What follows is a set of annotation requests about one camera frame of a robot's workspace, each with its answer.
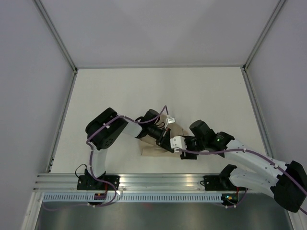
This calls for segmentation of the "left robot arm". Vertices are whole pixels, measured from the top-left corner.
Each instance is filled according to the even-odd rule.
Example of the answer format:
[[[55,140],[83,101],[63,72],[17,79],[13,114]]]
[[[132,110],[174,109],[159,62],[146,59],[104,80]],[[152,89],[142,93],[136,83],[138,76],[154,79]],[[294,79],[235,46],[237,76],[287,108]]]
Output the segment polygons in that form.
[[[168,127],[172,123],[175,123],[175,118],[169,115],[166,106],[161,112],[150,109],[145,115],[136,119],[119,115],[114,109],[107,108],[85,129],[86,144],[91,148],[89,166],[87,166],[90,173],[88,184],[95,190],[104,186],[105,179],[102,175],[106,173],[107,150],[122,133],[136,139],[150,136],[158,147],[174,153],[170,144],[171,129]]]

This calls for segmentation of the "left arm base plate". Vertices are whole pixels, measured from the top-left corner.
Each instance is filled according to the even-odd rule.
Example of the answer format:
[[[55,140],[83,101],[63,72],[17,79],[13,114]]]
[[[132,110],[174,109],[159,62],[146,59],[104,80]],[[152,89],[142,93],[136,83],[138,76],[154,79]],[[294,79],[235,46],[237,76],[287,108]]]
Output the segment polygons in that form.
[[[118,175],[102,175],[98,179],[107,181],[114,185],[116,189],[118,189],[120,184],[120,176]],[[95,180],[91,175],[81,175],[79,176],[78,183],[77,183],[77,190],[80,191],[114,191],[112,185],[108,183],[103,183],[100,181]]]

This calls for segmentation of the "beige cloth napkin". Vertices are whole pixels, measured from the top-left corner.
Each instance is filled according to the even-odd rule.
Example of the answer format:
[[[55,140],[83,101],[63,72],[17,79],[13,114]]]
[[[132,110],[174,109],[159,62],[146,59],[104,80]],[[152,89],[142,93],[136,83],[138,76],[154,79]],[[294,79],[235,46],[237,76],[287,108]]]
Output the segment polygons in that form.
[[[177,123],[166,125],[166,116],[161,115],[156,121],[145,125],[141,132],[139,147],[144,157],[173,157],[179,158],[180,153],[174,152],[170,145],[170,139],[175,136],[186,136],[186,131]]]

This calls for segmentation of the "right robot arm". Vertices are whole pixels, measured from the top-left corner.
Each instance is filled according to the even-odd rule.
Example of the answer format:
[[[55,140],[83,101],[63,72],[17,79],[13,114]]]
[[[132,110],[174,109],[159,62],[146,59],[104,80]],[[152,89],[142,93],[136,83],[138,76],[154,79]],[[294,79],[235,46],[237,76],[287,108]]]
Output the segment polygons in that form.
[[[307,174],[300,163],[286,163],[259,154],[225,132],[215,133],[202,120],[194,122],[190,130],[193,136],[171,140],[172,148],[181,151],[181,158],[214,154],[248,168],[227,165],[219,174],[222,188],[251,189],[272,197],[290,212],[302,209],[307,197]]]

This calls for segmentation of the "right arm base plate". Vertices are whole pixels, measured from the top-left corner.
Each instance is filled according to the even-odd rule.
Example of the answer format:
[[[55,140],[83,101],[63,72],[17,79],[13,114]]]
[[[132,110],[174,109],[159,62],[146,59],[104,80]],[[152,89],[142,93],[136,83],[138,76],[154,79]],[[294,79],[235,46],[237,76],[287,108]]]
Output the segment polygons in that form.
[[[244,187],[236,187],[227,182],[221,182],[218,175],[205,175],[200,181],[206,191],[244,191]]]

